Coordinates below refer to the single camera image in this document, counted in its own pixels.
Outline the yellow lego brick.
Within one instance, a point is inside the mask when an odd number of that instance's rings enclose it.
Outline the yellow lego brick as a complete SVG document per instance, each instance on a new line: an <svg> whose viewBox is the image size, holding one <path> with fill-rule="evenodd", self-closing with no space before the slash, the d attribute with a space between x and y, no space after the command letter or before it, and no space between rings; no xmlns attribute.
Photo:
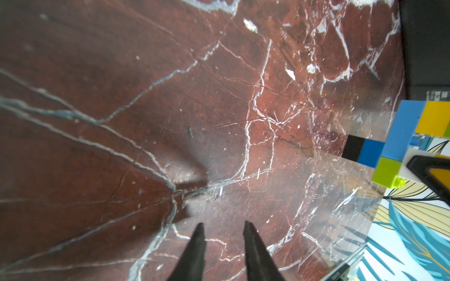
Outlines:
<svg viewBox="0 0 450 281"><path fill-rule="evenodd" d="M416 133L438 138L449 138L450 103L443 101L426 102L424 111L416 127Z"/></svg>

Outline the lime green lego brick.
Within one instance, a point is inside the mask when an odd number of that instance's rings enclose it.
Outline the lime green lego brick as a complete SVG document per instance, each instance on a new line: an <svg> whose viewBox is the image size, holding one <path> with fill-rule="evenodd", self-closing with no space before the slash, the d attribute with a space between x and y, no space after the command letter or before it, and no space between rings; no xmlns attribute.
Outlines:
<svg viewBox="0 0 450 281"><path fill-rule="evenodd" d="M407 181L398 176L401 164L400 161L381 157L371 181L389 189L403 188Z"/></svg>

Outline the blue 2x4 lego brick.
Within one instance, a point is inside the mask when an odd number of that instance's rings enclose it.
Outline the blue 2x4 lego brick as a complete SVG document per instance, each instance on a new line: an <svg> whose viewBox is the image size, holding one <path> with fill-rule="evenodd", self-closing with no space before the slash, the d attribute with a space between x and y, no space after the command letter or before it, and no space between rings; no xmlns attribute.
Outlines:
<svg viewBox="0 0 450 281"><path fill-rule="evenodd" d="M400 103L382 150L382 157L403 161L425 106L425 101L403 100Z"/></svg>

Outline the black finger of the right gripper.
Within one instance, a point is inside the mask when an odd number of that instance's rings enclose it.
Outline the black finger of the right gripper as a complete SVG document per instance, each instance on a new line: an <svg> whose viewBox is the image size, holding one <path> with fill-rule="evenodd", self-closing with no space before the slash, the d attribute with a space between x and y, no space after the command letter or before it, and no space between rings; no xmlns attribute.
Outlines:
<svg viewBox="0 0 450 281"><path fill-rule="evenodd" d="M407 168L431 189L443 202L450 205L450 190L442 188L430 174L431 168L450 169L450 159L441 156L415 155L407 163Z"/></svg>

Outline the dark blue lego brick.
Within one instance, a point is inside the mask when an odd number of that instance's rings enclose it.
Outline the dark blue lego brick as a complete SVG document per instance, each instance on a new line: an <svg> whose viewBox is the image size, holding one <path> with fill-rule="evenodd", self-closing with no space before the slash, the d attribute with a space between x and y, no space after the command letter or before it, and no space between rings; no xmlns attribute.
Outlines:
<svg viewBox="0 0 450 281"><path fill-rule="evenodd" d="M357 162L359 164L376 168L385 143L378 140L366 139L362 146Z"/></svg>

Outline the orange-yellow lego brick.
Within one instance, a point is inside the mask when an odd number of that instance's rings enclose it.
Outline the orange-yellow lego brick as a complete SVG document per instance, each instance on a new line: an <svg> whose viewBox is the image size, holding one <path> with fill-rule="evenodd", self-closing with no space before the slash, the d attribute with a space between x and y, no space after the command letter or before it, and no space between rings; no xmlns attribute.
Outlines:
<svg viewBox="0 0 450 281"><path fill-rule="evenodd" d="M439 185L442 186L442 188L446 188L447 190L450 189L449 169L434 167L430 169L430 174L437 182L439 182Z"/></svg>

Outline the black lego brick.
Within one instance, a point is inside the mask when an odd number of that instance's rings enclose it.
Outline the black lego brick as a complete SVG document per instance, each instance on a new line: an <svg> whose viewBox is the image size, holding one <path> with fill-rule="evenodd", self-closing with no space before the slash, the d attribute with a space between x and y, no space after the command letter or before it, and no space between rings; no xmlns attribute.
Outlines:
<svg viewBox="0 0 450 281"><path fill-rule="evenodd" d="M351 160L353 162L358 162L365 141L365 138L348 135L342 153L342 158Z"/></svg>

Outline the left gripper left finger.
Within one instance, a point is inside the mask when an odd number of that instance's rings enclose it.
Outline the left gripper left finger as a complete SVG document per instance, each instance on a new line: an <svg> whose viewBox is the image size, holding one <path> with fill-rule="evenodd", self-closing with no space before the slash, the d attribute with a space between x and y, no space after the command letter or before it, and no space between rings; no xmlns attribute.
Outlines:
<svg viewBox="0 0 450 281"><path fill-rule="evenodd" d="M199 223L168 281L202 281L206 246L204 224Z"/></svg>

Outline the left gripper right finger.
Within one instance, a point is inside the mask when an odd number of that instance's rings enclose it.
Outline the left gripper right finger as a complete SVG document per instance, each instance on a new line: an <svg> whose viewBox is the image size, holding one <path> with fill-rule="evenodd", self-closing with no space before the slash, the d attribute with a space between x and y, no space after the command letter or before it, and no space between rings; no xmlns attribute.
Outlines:
<svg viewBox="0 0 450 281"><path fill-rule="evenodd" d="M254 224L245 221L244 246L248 281L284 281Z"/></svg>

